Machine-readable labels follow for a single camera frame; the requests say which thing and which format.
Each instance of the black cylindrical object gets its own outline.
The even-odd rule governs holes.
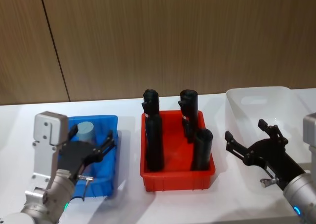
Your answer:
[[[192,143],[198,129],[198,93],[194,90],[183,90],[178,103],[182,113],[184,136],[188,143]]]
[[[196,132],[191,170],[209,170],[212,141],[213,134],[208,129],[199,129]]]
[[[142,103],[146,116],[146,161],[150,171],[160,171],[164,167],[162,145],[162,119],[159,115],[159,94],[153,89],[147,89]]]

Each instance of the blue indicator light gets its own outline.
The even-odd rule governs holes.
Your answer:
[[[300,216],[301,215],[301,210],[298,207],[296,207],[296,206],[294,206],[293,208],[294,208],[294,211],[297,213],[297,215]]]

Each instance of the blue plastic tray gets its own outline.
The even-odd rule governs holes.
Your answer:
[[[69,117],[69,130],[75,124],[89,121],[93,123],[96,134],[96,145],[101,146],[108,132],[113,131],[115,144],[118,144],[118,117],[116,115],[93,115],[93,116],[75,116]],[[85,175],[94,177],[94,180],[89,184],[85,197],[111,196],[113,194],[113,181],[115,174],[116,161],[115,146],[108,154],[105,155],[102,162],[92,163],[88,173]],[[85,188],[85,181],[78,181],[74,196],[82,196]]]

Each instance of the brown wood paneling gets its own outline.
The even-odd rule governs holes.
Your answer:
[[[68,101],[41,0],[0,0],[0,104]]]
[[[44,0],[71,100],[316,86],[315,0]]]

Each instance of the white table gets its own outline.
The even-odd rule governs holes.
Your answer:
[[[294,90],[316,111],[316,89]],[[178,110],[179,97],[160,98],[161,110]],[[49,103],[0,107],[0,217],[19,212],[34,165],[34,116],[43,111],[75,115],[116,114],[119,184],[113,199],[71,201],[60,224],[206,224],[297,223],[277,186],[262,188],[268,178],[225,150],[225,94],[199,95],[198,108],[214,134],[216,175],[208,190],[147,193],[139,174],[142,99]]]

